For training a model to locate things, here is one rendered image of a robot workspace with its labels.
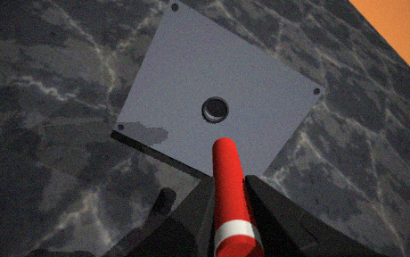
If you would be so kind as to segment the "dark grey sloped panel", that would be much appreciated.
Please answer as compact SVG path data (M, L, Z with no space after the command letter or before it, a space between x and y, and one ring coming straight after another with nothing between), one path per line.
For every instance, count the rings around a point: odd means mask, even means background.
M169 0L114 130L211 177L227 137L260 178L325 90Z

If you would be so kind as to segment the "red peg with white band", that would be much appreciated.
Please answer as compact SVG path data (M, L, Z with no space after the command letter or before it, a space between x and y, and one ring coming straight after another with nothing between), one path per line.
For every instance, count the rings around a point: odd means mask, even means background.
M234 141L212 146L215 257L265 257Z

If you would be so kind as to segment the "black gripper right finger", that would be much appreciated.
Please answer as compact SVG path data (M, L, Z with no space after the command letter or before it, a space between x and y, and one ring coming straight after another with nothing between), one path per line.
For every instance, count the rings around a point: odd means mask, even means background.
M245 176L265 257L390 257L332 228L255 175Z

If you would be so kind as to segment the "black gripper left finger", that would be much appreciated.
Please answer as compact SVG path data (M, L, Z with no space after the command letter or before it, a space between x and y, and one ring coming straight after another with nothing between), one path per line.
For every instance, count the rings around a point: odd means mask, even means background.
M124 257L214 257L215 178L204 177L150 234Z

